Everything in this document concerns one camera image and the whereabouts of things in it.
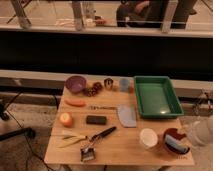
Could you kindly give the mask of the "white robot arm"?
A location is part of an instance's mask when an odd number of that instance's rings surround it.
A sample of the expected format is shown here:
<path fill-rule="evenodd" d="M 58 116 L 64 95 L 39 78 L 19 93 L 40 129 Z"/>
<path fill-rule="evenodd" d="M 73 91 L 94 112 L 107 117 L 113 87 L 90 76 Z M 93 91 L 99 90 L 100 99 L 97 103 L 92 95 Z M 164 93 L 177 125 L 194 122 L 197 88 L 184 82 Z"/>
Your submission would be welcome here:
<path fill-rule="evenodd" d="M 213 143 L 213 115 L 190 125 L 187 138 L 194 146 L 206 146 Z"/>

